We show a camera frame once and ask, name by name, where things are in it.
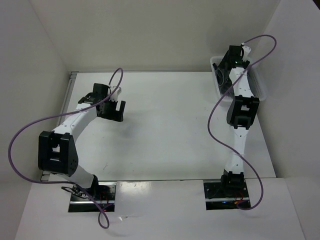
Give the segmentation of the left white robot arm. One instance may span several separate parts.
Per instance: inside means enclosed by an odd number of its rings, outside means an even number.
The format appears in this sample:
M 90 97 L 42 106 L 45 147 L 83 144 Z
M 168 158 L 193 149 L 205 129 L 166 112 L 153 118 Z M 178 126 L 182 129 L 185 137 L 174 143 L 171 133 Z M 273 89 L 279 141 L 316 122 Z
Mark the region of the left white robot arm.
M 78 101 L 75 114 L 52 131 L 43 131 L 38 138 L 38 168 L 78 185 L 89 200 L 96 199 L 102 189 L 97 176 L 80 166 L 76 141 L 96 118 L 124 120 L 126 103 L 118 101 L 121 92 L 119 86 L 95 83 L 92 92 Z

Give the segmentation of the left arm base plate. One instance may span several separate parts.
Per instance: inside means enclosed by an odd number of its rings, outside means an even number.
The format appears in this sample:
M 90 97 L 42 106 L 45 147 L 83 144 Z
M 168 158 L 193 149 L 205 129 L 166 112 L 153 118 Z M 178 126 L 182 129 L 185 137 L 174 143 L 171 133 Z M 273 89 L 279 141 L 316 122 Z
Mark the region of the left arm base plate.
M 96 193 L 93 198 L 104 212 L 115 211 L 115 198 L 117 183 L 114 182 L 99 182 L 100 192 Z M 99 212 L 96 205 L 78 188 L 76 187 L 61 187 L 64 191 L 70 193 L 69 213 L 92 213 Z

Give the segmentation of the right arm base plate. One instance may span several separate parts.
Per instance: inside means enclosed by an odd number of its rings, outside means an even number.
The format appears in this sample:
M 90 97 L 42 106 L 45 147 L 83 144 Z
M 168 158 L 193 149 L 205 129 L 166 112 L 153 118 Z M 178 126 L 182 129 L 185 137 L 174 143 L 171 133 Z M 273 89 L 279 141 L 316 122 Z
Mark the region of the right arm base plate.
M 219 180 L 204 180 L 204 197 L 206 210 L 234 210 L 238 208 L 248 209 L 251 207 L 247 185 L 242 189 L 224 190 Z

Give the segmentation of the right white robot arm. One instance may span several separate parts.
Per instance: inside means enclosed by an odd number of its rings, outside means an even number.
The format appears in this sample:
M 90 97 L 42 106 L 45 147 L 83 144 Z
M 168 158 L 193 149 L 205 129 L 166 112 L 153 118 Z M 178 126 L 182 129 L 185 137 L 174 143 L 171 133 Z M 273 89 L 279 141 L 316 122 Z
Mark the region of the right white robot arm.
M 255 97 L 249 81 L 247 68 L 250 64 L 248 55 L 251 49 L 243 44 L 231 45 L 219 64 L 213 69 L 220 94 L 232 98 L 226 115 L 226 122 L 233 132 L 233 149 L 236 152 L 227 161 L 219 191 L 225 197 L 236 197 L 245 185 L 244 156 L 246 138 L 253 125 L 259 98 Z

